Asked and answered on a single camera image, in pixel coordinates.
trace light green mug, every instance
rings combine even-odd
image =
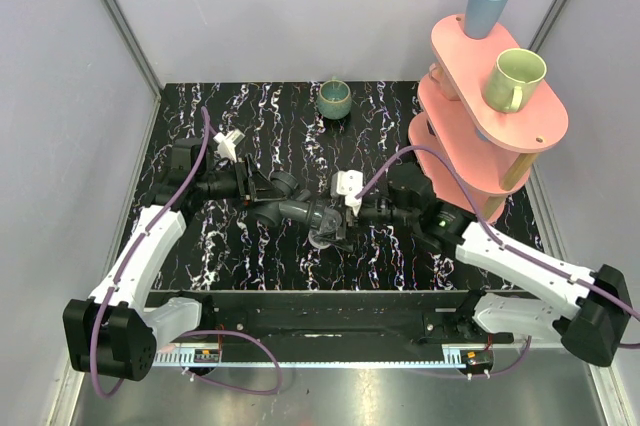
[[[531,99],[546,74],[544,59],[533,51],[507,49],[496,60],[484,87],[484,100],[501,113],[517,113]]]

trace marble tabletop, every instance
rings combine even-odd
[[[206,106],[219,131],[246,135],[240,153],[252,153],[267,176],[288,171],[314,194],[327,190],[338,170],[371,178],[408,144],[411,119],[420,112],[416,82],[349,83],[351,114],[324,120],[314,102],[320,83],[170,84],[163,94],[127,222],[125,240],[151,184],[166,168],[176,139],[200,136]],[[408,155],[404,161],[413,161]],[[384,190],[384,182],[379,183]],[[524,189],[509,197],[497,228],[541,248]],[[307,231],[285,221],[266,228],[231,208],[207,203],[169,253],[154,289],[190,290],[446,290],[509,289],[501,278],[416,246],[408,231],[366,227],[351,254],[319,251]]]

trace gray floor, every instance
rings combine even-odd
[[[500,363],[515,352],[499,351]],[[268,388],[272,371],[225,370],[216,379]],[[179,371],[152,371],[116,398],[83,385],[74,425],[563,425],[606,424],[584,363],[556,350],[534,350],[512,375],[451,381],[398,370],[289,370],[275,397],[190,383]]]

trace cup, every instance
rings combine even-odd
[[[316,99],[318,112],[327,119],[342,119],[351,111],[351,89],[333,77],[320,86]]]
[[[517,113],[531,99],[547,74],[540,56],[527,49],[500,53],[482,95],[489,106],[502,113]]]
[[[482,39],[498,22],[507,0],[469,0],[464,14],[464,34],[473,39]]]

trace shelf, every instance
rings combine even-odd
[[[442,149],[465,183],[491,196],[514,193],[524,186],[529,171],[513,188],[508,191],[502,189],[500,181],[519,153],[480,139],[462,102],[447,100],[429,76],[420,81],[418,100],[427,113]]]
[[[443,156],[446,156],[442,150],[442,146],[438,142],[438,139],[429,134],[427,129],[426,113],[420,113],[411,120],[411,123],[409,124],[409,141],[411,144],[421,144],[432,148],[435,151],[442,153]],[[473,211],[471,209],[471,204],[469,204],[469,201],[465,198],[462,189],[460,189],[456,180],[453,179],[449,170],[447,170],[447,168],[445,168],[435,156],[425,151],[416,151],[416,157],[418,158],[418,163],[422,168],[422,172],[425,176],[431,178],[431,181],[433,182],[433,189],[440,199],[452,203],[459,208],[466,209],[467,211]],[[490,197],[489,195],[474,191],[471,192],[471,196],[481,208]],[[486,219],[490,222],[496,221],[502,214],[503,210],[504,200],[500,207],[498,207],[496,211]]]
[[[493,65],[502,51],[519,46],[500,24],[485,39],[471,39],[462,31],[463,19],[453,15],[439,21],[431,32],[431,44],[475,126],[511,151],[539,153],[555,146],[569,127],[562,102],[542,81],[522,111],[505,114],[489,107],[482,88]]]

